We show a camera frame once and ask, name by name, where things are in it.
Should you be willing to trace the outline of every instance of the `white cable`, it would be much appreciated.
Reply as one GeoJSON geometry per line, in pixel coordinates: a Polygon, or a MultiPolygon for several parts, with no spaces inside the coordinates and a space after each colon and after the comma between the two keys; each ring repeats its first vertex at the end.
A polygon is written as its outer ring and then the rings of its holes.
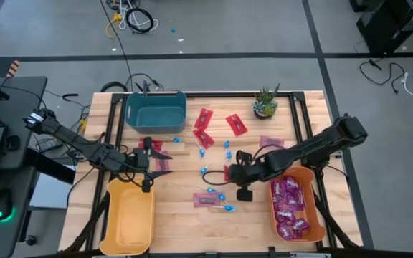
{"type": "Polygon", "coordinates": [[[401,79],[401,82],[402,82],[402,84],[404,85],[404,89],[407,91],[407,93],[409,93],[410,95],[413,96],[413,93],[410,92],[410,91],[407,89],[407,76],[409,76],[409,73],[408,73],[408,72],[405,72],[405,73],[404,73],[404,79],[401,79]]]}
{"type": "MultiPolygon", "coordinates": [[[[120,23],[119,23],[119,29],[125,29],[126,27],[127,27],[127,23],[126,23],[126,21],[125,21],[125,16],[126,16],[126,14],[127,14],[127,7],[122,7],[122,1],[123,0],[120,0],[119,1],[119,8],[120,8],[120,15],[122,16],[122,21],[120,21],[120,23]]],[[[132,4],[130,3],[130,0],[127,0],[127,4],[128,4],[128,6],[130,7],[130,9],[133,9],[133,6],[132,6],[132,4]]],[[[158,27],[158,20],[157,19],[153,19],[154,20],[154,27],[150,30],[150,32],[152,32],[154,29],[157,29],[157,27],[158,27]]],[[[147,24],[148,22],[151,22],[149,19],[147,20],[147,21],[145,21],[144,23],[138,23],[138,21],[136,20],[136,16],[135,16],[135,12],[133,12],[131,15],[130,15],[130,23],[132,24],[132,25],[135,25],[135,26],[137,26],[139,29],[141,29],[141,27],[140,26],[142,26],[142,25],[144,25],[144,24],[147,24]]]]}

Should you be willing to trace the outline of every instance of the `teal plastic bin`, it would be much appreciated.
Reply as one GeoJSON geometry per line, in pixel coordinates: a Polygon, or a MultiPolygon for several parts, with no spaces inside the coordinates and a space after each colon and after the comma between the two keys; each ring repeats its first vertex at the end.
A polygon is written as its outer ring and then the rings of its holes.
{"type": "Polygon", "coordinates": [[[186,95],[147,96],[133,93],[128,97],[125,121],[141,134],[179,133],[186,123],[186,95]]]}

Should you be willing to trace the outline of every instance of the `wooden table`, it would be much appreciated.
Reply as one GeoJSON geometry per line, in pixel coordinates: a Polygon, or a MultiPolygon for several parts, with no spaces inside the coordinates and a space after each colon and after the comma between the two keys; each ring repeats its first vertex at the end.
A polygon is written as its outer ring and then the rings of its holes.
{"type": "MultiPolygon", "coordinates": [[[[110,109],[111,93],[95,93],[90,108],[85,137],[96,139],[106,129],[110,109]]],[[[305,91],[308,113],[313,133],[331,125],[328,108],[322,91],[305,91]]],[[[267,203],[268,183],[257,182],[251,185],[254,191],[254,201],[247,203],[237,201],[235,191],[237,186],[230,184],[217,189],[225,192],[231,205],[236,207],[233,213],[209,208],[194,208],[192,194],[200,192],[198,186],[207,186],[199,176],[202,166],[212,161],[208,169],[223,169],[224,142],[230,141],[232,156],[235,151],[243,150],[254,153],[259,148],[261,135],[267,135],[285,140],[285,147],[296,144],[295,130],[287,97],[277,97],[278,109],[271,120],[257,120],[252,114],[253,98],[250,97],[199,97],[188,99],[186,127],[176,135],[183,143],[172,143],[162,135],[151,135],[154,139],[163,140],[163,150],[173,157],[170,167],[172,174],[156,179],[156,215],[154,238],[151,253],[193,253],[193,252],[267,252],[269,246],[274,246],[277,252],[314,251],[314,243],[289,243],[281,241],[270,226],[269,205],[267,203]],[[192,130],[201,108],[213,110],[214,114],[206,132],[216,141],[209,148],[203,160],[199,159],[199,149],[192,130]],[[235,137],[225,118],[237,113],[248,132],[235,137]]],[[[119,116],[116,109],[114,125],[119,116]]],[[[298,105],[300,126],[305,135],[302,112],[298,105]]],[[[117,126],[113,128],[111,143],[114,143],[117,126]]],[[[125,125],[123,144],[130,149],[138,145],[140,137],[130,126],[125,125]]],[[[343,170],[341,160],[331,159],[333,167],[343,170]]],[[[82,178],[90,170],[90,165],[81,163],[77,168],[75,181],[82,178]]],[[[334,219],[348,236],[357,244],[362,244],[356,215],[353,210],[350,193],[344,175],[331,168],[324,170],[324,184],[329,208],[334,219]]],[[[59,249],[71,245],[90,218],[92,199],[98,173],[92,172],[79,183],[70,197],[70,207],[67,210],[65,225],[59,249]]],[[[223,175],[211,175],[210,179],[221,181],[223,175]]],[[[98,248],[100,233],[103,226],[101,219],[97,223],[93,249],[98,248]]]]}

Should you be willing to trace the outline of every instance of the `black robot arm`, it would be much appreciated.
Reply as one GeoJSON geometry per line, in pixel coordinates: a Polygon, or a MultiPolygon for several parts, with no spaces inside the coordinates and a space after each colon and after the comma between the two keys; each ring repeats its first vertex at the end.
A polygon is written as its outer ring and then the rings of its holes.
{"type": "Polygon", "coordinates": [[[244,165],[231,165],[230,180],[242,187],[255,181],[269,181],[281,175],[299,159],[304,160],[308,166],[318,167],[329,161],[330,154],[360,145],[366,137],[367,132],[358,119],[345,114],[323,132],[289,149],[270,151],[255,157],[253,161],[245,162],[244,165]]]}
{"type": "Polygon", "coordinates": [[[152,149],[150,137],[144,138],[143,148],[133,149],[131,156],[119,152],[113,145],[87,140],[58,123],[55,113],[45,108],[35,110],[24,120],[25,126],[31,131],[57,138],[82,153],[94,167],[113,172],[118,178],[119,172],[142,173],[145,177],[141,185],[144,192],[149,192],[152,180],[161,175],[150,173],[149,157],[171,159],[152,149]]]}

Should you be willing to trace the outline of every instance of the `concrete floor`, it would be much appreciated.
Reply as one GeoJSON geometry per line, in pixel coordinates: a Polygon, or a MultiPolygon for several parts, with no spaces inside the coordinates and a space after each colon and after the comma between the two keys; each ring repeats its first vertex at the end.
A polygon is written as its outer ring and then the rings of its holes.
{"type": "MultiPolygon", "coordinates": [[[[357,52],[367,52],[355,25],[359,15],[347,0],[308,3],[323,52],[353,53],[355,45],[357,52]]],[[[127,54],[315,53],[303,0],[141,0],[141,4],[161,25],[150,34],[120,32],[127,54]]],[[[106,82],[125,82],[128,76],[124,61],[105,57],[121,54],[117,40],[105,35],[106,23],[98,1],[6,0],[0,11],[0,57],[102,56],[102,61],[39,58],[22,62],[17,73],[45,75],[48,90],[77,92],[77,100],[88,103],[106,82]]],[[[413,35],[403,46],[398,52],[413,52],[413,35]]],[[[325,90],[315,55],[157,58],[131,60],[130,67],[133,73],[149,74],[167,90],[258,90],[279,82],[281,90],[325,90]]],[[[400,93],[395,95],[389,84],[378,87],[368,82],[359,72],[366,61],[326,59],[328,75],[339,111],[357,116],[369,133],[369,139],[351,154],[374,247],[413,252],[413,97],[400,83],[400,93]]],[[[386,70],[390,62],[409,72],[408,87],[413,91],[413,58],[385,59],[379,64],[386,70]]],[[[365,71],[376,80],[387,76],[368,67],[365,71]]],[[[44,99],[62,123],[76,121],[77,106],[48,93],[44,99]]],[[[18,246],[14,257],[55,252],[64,215],[62,211],[33,214],[29,232],[43,241],[33,248],[18,246]],[[40,225],[49,230],[37,231],[40,225]]]]}

